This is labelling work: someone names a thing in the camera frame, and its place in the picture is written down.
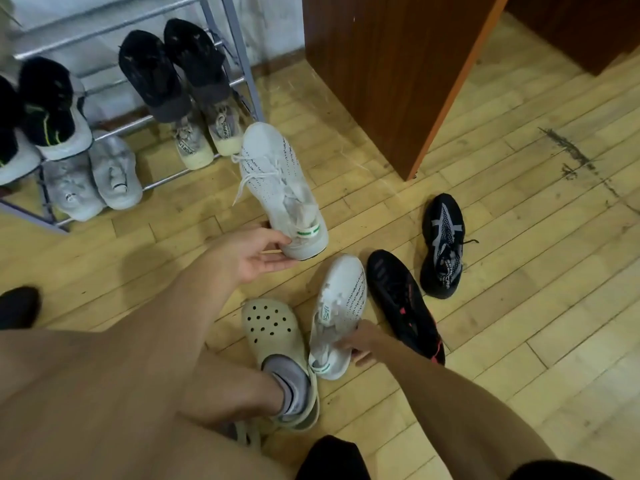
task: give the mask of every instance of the black sleeve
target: black sleeve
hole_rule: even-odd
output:
[[[509,480],[612,480],[594,468],[571,461],[539,460],[526,463],[509,476]]]

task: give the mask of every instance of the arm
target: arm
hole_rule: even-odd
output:
[[[179,407],[205,334],[240,282],[293,265],[283,234],[217,240],[163,292],[0,405],[0,477],[139,478]]]
[[[519,466],[555,455],[489,392],[417,354],[363,320],[342,345],[368,351],[402,388],[425,435],[456,480],[505,480]]]

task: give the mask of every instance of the parquet floor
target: parquet floor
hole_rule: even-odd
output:
[[[638,478],[640,57],[593,78],[505,18],[411,182],[392,172],[306,62],[258,85],[269,122],[306,171],[330,243],[237,290],[209,347],[252,362],[239,323],[245,298],[290,303],[309,331],[337,253],[364,260],[384,248],[419,269],[423,205],[447,191],[463,208],[468,239],[479,241],[465,247],[457,293],[425,298],[447,366],[505,401],[562,458]],[[142,180],[181,168],[166,128],[128,141]],[[2,215],[0,289],[40,286],[39,326],[104,330],[162,290],[208,238],[262,218],[248,191],[231,207],[239,179],[236,165],[219,161],[134,209],[75,224],[68,237]],[[33,207],[34,195],[27,185],[13,199]],[[381,320],[371,300],[365,316]],[[296,463],[332,433],[358,444],[373,478],[449,478],[384,366],[320,382],[318,425],[303,436],[267,431],[267,454]]]

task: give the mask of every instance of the white wall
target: white wall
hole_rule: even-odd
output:
[[[16,46],[24,44],[50,43],[53,39],[67,34],[78,33],[87,26],[105,23],[100,12],[91,17],[82,17],[73,23],[64,23],[52,35],[46,27],[52,22],[71,15],[78,15],[96,7],[118,0],[12,0],[15,5],[15,18],[21,24],[19,30],[26,36],[18,39]],[[126,13],[116,14],[116,20],[140,13],[148,6],[158,6],[171,0],[141,0]],[[231,42],[228,25],[224,16],[221,0],[210,0],[216,23]],[[270,60],[304,46],[301,0],[234,0],[236,12],[243,30],[244,44],[252,65]],[[118,47],[128,31],[139,28],[162,37],[164,24],[169,18],[185,18],[205,26],[199,5],[194,4],[180,10],[160,15],[142,23],[121,29],[96,39],[67,48],[43,54],[66,65],[73,73],[85,73],[94,68],[105,67],[117,62]],[[103,72],[85,80],[87,88],[101,85],[109,79],[120,79],[119,70]],[[125,84],[88,99],[85,111],[90,120],[108,120],[132,111],[142,105],[140,97],[130,85]]]

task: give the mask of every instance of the wooden door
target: wooden door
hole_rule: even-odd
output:
[[[309,63],[412,178],[507,0],[302,0]]]
[[[640,45],[640,0],[509,0],[506,9],[594,75]]]

